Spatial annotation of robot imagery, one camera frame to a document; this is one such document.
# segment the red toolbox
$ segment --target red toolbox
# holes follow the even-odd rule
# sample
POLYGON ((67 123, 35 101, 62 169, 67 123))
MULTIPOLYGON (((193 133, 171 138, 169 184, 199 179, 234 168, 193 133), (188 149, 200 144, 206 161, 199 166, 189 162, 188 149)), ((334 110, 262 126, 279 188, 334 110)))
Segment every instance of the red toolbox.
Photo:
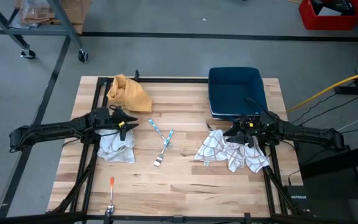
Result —
POLYGON ((311 0, 303 0, 299 6, 303 25, 308 30, 351 30, 358 23, 358 0, 350 0, 355 14, 353 16, 317 16, 311 0))

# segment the wooden table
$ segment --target wooden table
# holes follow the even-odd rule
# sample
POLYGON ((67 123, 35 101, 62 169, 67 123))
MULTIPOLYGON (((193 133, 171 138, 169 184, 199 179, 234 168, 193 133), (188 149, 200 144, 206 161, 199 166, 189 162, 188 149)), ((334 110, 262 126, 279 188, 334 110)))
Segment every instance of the wooden table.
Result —
MULTIPOLYGON (((72 118, 89 113, 97 79, 82 77, 72 118)), ((104 215, 109 203, 109 180, 113 176, 115 215, 243 217, 248 212, 252 217, 269 217, 262 171, 255 174, 245 166, 232 173, 227 169, 227 161, 211 162, 206 167, 193 160, 209 134, 206 122, 214 129, 228 129, 231 125, 227 121, 212 119, 208 84, 141 85, 152 97, 153 105, 152 113, 129 113, 137 117, 140 124, 134 129, 136 163, 106 162, 98 158, 88 214, 104 215), (162 139, 147 121, 149 118, 154 120, 164 136, 168 136, 169 130, 175 130, 171 139, 173 149, 165 152, 160 167, 153 163, 162 149, 162 139)), ((264 78, 264 88, 268 109, 286 120, 278 79, 264 78)), ((288 175, 299 170, 296 153, 287 144, 276 148, 282 180, 287 183, 288 175)), ((74 186, 81 152, 82 144, 78 141, 63 148, 49 210, 55 208, 74 186)), ((291 176, 291 182, 293 185, 302 184, 300 172, 291 176)), ((276 211, 280 211, 273 184, 272 188, 276 211)))

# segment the yellow cloth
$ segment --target yellow cloth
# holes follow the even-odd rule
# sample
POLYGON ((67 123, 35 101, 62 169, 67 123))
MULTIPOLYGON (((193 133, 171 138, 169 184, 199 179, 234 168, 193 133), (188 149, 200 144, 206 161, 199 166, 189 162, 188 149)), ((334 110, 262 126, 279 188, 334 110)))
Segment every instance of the yellow cloth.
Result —
POLYGON ((114 77, 107 97, 116 106, 124 105, 130 111, 151 112, 152 99, 142 86, 120 74, 114 77))

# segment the caster wheel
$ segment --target caster wheel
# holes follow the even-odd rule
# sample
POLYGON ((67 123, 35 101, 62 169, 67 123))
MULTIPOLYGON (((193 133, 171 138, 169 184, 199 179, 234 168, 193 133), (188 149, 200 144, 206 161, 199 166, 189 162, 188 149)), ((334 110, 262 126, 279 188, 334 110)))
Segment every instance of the caster wheel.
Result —
POLYGON ((20 57, 26 58, 26 59, 35 59, 35 53, 32 50, 22 50, 20 57))
POLYGON ((88 53, 84 50, 79 50, 78 51, 78 60, 80 60, 80 62, 82 62, 82 63, 88 62, 88 53))

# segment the checkered towel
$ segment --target checkered towel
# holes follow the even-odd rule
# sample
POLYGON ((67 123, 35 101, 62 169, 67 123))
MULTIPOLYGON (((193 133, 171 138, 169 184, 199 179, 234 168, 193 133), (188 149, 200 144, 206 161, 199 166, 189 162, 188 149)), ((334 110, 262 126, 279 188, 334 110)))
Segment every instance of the checkered towel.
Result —
POLYGON ((252 172, 258 172, 262 167, 269 166, 269 160, 265 157, 258 146, 258 140, 254 138, 254 147, 248 144, 242 145, 226 142, 222 130, 211 131, 203 145, 194 156, 194 160, 200 161, 223 161, 228 160, 228 168, 235 172, 237 167, 243 168, 247 164, 252 172))
MULTIPOLYGON (((117 130, 101 129, 98 134, 112 134, 117 130)), ((98 156, 108 162, 126 162, 135 163, 134 155, 135 138, 132 130, 128 131, 125 140, 121 141, 119 132, 116 134, 103 136, 100 138, 98 156)))

